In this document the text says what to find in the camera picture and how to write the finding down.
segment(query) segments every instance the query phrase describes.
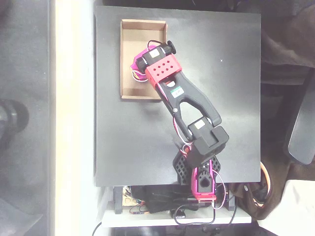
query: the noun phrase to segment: red bracket with holes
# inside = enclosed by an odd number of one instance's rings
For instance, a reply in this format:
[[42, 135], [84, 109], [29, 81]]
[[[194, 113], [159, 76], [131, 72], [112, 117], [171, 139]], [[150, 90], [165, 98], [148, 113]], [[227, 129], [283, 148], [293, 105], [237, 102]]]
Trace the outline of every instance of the red bracket with holes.
[[173, 54], [170, 54], [163, 59], [157, 61], [156, 63], [148, 66], [145, 72], [147, 79], [155, 88], [157, 83], [159, 83], [161, 80], [181, 70], [182, 67], [181, 65], [179, 65], [175, 56]]

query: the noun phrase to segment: gray floor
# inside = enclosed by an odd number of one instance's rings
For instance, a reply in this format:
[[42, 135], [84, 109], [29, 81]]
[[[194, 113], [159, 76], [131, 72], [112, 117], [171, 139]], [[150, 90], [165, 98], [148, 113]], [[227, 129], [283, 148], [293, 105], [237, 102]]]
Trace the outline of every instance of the gray floor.
[[[18, 210], [25, 224], [39, 219], [26, 235], [42, 236], [47, 234], [48, 209], [49, 1], [8, 2], [0, 15], [0, 98], [23, 103], [30, 119], [0, 150], [0, 199]], [[10, 215], [3, 211], [0, 205], [0, 215]], [[8, 227], [19, 231], [23, 224], [17, 219]], [[7, 235], [1, 229], [0, 235]]]

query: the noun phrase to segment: black tabletop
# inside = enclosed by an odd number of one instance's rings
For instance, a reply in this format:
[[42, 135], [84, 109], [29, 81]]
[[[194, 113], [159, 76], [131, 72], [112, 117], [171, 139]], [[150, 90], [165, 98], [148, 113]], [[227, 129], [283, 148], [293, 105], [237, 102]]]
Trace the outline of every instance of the black tabletop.
[[[260, 16], [100, 6], [96, 9], [96, 184], [172, 184], [180, 139], [162, 102], [120, 97], [121, 19], [163, 20], [183, 72], [230, 136], [217, 158], [225, 182], [260, 180]], [[199, 116], [183, 111], [189, 123]]]

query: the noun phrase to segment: label sticker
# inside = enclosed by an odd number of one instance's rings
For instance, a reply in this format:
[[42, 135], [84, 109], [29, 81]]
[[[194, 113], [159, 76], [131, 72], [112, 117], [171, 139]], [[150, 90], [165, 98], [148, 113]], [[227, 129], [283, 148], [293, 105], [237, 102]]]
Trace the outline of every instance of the label sticker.
[[183, 93], [184, 93], [184, 90], [180, 86], [171, 91], [171, 94], [173, 95], [174, 98], [182, 95]]
[[200, 120], [198, 122], [195, 123], [195, 126], [197, 129], [200, 129], [201, 127], [205, 126], [205, 122], [203, 122], [203, 120]]
[[156, 48], [154, 50], [150, 51], [149, 53], [150, 53], [150, 56], [152, 58], [156, 58], [157, 56], [159, 56], [158, 49], [156, 49]]

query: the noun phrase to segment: cardboard tray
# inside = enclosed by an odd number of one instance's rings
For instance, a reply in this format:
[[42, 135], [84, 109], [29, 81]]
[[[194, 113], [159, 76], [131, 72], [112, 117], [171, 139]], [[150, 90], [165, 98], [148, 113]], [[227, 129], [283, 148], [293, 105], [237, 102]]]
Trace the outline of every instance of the cardboard tray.
[[120, 90], [122, 99], [160, 100], [149, 82], [140, 83], [133, 79], [130, 66], [134, 57], [146, 48], [149, 40], [166, 42], [166, 31], [165, 21], [125, 19], [121, 21]]

